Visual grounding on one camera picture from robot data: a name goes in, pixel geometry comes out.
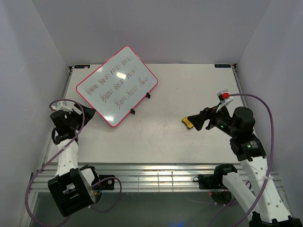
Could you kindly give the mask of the yellow whiteboard eraser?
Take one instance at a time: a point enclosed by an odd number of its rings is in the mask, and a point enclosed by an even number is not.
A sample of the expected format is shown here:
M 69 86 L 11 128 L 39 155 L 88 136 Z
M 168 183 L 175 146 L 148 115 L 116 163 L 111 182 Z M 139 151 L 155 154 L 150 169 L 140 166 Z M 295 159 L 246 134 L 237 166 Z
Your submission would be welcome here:
M 193 124 L 188 120 L 187 116 L 183 117 L 181 121 L 186 125 L 188 129 L 192 129 L 194 127 Z

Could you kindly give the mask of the pink framed whiteboard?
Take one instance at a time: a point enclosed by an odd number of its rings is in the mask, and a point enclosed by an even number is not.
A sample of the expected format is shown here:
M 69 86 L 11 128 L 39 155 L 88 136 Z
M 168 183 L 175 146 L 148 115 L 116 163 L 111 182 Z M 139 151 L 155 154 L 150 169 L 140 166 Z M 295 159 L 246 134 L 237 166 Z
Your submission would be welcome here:
M 158 84 L 157 77 L 125 46 L 77 86 L 77 93 L 116 127 Z

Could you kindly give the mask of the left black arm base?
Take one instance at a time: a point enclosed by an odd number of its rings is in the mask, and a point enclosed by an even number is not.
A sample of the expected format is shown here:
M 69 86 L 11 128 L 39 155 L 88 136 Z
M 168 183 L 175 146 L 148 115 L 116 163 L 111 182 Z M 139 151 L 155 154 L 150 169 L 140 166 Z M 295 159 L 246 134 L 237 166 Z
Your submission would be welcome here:
M 108 180 L 105 180 L 98 184 L 97 189 L 99 191 L 102 190 L 114 190 L 115 186 L 115 179 L 114 175 L 99 175 L 99 180 L 104 180 L 105 178 L 109 178 Z

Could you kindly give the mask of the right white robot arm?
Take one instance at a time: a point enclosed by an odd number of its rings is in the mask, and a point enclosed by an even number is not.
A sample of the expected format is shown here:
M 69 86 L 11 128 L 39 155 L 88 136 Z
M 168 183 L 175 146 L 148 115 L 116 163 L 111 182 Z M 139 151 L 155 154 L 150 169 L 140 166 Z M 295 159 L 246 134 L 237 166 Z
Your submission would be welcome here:
M 244 169 L 251 188 L 240 179 L 232 164 L 215 168 L 214 183 L 226 187 L 240 204 L 251 227 L 301 227 L 300 219 L 292 217 L 285 207 L 270 175 L 267 174 L 266 153 L 260 140 L 253 133 L 253 112 L 243 106 L 237 107 L 230 116 L 226 107 L 205 108 L 199 114 L 184 117 L 182 122 L 200 131 L 209 121 L 207 130 L 216 127 L 230 136 L 230 146 Z

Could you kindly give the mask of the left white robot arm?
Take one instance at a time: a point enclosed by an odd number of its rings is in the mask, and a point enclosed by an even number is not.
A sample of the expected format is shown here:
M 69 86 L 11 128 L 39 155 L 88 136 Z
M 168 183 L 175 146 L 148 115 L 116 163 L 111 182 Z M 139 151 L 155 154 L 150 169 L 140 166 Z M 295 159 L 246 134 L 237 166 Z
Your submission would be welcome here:
M 50 115 L 55 128 L 52 140 L 60 151 L 55 177 L 48 181 L 48 189 L 63 217 L 99 202 L 101 194 L 95 193 L 100 177 L 95 167 L 78 166 L 79 143 L 76 133 L 94 116 L 95 109 L 75 105 L 69 108 L 62 101 L 52 107 Z

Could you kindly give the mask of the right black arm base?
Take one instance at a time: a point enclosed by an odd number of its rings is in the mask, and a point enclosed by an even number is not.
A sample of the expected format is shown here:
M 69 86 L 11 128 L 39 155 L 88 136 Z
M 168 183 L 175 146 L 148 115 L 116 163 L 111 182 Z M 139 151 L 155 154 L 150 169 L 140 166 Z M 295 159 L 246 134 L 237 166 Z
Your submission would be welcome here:
M 193 177 L 193 182 L 198 183 L 200 190 L 206 189 L 227 189 L 222 184 L 218 183 L 214 175 L 210 174 L 199 174 Z

